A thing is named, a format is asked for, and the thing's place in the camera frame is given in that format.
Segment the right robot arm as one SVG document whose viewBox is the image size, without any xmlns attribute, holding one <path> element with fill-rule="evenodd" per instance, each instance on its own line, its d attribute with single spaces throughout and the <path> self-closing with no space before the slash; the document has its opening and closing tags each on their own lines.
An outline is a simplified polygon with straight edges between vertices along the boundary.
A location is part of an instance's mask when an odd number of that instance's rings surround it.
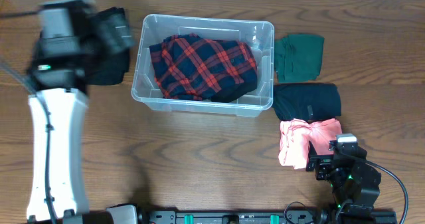
<svg viewBox="0 0 425 224">
<path fill-rule="evenodd" d="M 365 163 L 367 151 L 356 141 L 330 141 L 332 154 L 318 154 L 309 143 L 306 171 L 314 171 L 318 181 L 331 184 L 335 219 L 343 216 L 366 219 L 380 194 L 381 174 Z"/>
</svg>

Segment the red navy plaid shirt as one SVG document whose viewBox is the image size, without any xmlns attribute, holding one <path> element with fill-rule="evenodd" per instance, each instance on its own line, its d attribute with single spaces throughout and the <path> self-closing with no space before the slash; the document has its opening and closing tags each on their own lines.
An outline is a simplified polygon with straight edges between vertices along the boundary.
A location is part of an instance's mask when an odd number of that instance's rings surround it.
<svg viewBox="0 0 425 224">
<path fill-rule="evenodd" d="M 241 41 L 173 35 L 149 47 L 155 81 L 166 99 L 210 100 L 223 88 L 254 81 L 258 69 Z"/>
</svg>

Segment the clear plastic storage container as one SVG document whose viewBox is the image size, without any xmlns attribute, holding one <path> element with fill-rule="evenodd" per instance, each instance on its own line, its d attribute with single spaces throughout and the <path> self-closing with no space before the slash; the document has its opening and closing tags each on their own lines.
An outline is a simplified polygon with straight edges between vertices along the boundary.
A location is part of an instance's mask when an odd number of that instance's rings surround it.
<svg viewBox="0 0 425 224">
<path fill-rule="evenodd" d="M 256 90 L 230 103 L 165 99 L 154 80 L 149 46 L 171 35 L 190 33 L 206 39 L 237 40 L 249 45 L 258 69 Z M 274 25 L 268 21 L 150 14 L 143 20 L 131 95 L 155 111 L 257 117 L 272 106 L 274 99 L 274 34 Z"/>
</svg>

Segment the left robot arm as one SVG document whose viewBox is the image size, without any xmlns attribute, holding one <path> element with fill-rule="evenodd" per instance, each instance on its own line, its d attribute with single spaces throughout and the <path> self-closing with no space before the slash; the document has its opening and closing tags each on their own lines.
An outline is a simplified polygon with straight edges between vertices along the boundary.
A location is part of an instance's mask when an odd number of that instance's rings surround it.
<svg viewBox="0 0 425 224">
<path fill-rule="evenodd" d="M 33 186 L 29 223 L 112 223 L 91 211 L 82 177 L 82 133 L 88 87 L 120 84 L 133 39 L 122 8 L 99 13 L 44 9 L 27 75 L 33 86 Z"/>
</svg>

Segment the coral pink garment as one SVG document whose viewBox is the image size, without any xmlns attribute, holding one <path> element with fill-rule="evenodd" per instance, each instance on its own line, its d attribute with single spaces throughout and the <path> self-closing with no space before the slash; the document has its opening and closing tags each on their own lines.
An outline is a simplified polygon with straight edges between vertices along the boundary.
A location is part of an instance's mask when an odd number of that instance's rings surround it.
<svg viewBox="0 0 425 224">
<path fill-rule="evenodd" d="M 312 144 L 318 155 L 331 155 L 329 142 L 342 133 L 341 124 L 332 118 L 322 122 L 307 123 L 293 119 L 280 122 L 279 162 L 282 166 L 294 169 L 305 169 L 308 161 L 309 144 Z"/>
</svg>

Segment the black garment with white tag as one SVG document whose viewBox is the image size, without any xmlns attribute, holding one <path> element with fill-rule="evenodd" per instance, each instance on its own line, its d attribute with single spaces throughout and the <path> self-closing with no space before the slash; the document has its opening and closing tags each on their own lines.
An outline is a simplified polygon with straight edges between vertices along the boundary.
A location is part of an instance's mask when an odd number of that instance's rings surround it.
<svg viewBox="0 0 425 224">
<path fill-rule="evenodd" d="M 234 86 L 229 86 L 223 88 L 217 92 L 214 96 L 211 97 L 212 102 L 223 102 L 229 103 L 233 102 L 240 97 L 244 96 L 246 93 L 256 90 L 257 82 L 250 81 L 244 82 L 242 84 L 236 84 Z"/>
</svg>

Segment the dark teal garment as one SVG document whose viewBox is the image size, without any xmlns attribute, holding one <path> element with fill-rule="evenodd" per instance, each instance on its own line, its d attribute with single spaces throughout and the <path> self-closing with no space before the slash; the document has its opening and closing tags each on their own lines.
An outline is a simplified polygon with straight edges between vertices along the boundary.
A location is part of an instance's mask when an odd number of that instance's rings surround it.
<svg viewBox="0 0 425 224">
<path fill-rule="evenodd" d="M 324 121 L 341 116 L 341 97 L 334 84 L 281 84 L 274 86 L 272 108 L 281 121 Z"/>
</svg>

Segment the dark green garment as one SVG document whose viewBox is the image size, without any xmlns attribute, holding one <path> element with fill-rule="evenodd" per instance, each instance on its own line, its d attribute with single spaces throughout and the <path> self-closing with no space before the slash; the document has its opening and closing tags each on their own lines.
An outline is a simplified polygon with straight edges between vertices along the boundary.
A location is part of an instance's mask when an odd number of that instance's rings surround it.
<svg viewBox="0 0 425 224">
<path fill-rule="evenodd" d="M 279 83 L 315 80 L 321 72 L 325 38 L 291 34 L 274 43 L 274 70 Z"/>
</svg>

